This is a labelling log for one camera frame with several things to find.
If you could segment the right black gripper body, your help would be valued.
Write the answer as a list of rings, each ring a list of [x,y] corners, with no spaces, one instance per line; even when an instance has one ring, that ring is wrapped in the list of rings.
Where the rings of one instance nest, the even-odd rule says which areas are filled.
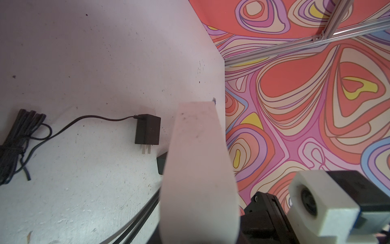
[[[240,244],[299,244],[276,196],[257,192],[241,216]]]

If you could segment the white square router box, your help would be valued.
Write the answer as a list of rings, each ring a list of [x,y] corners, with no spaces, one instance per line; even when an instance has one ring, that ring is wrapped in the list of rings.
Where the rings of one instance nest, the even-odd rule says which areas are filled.
[[[160,189],[164,244],[234,244],[238,187],[213,102],[179,105]]]

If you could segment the black power adapter with cord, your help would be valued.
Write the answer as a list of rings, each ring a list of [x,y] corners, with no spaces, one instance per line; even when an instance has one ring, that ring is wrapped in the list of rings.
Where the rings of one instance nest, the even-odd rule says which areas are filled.
[[[157,170],[158,170],[159,175],[164,174],[164,168],[165,168],[165,164],[166,164],[167,155],[168,155],[168,153],[166,152],[166,153],[164,153],[156,158]]]

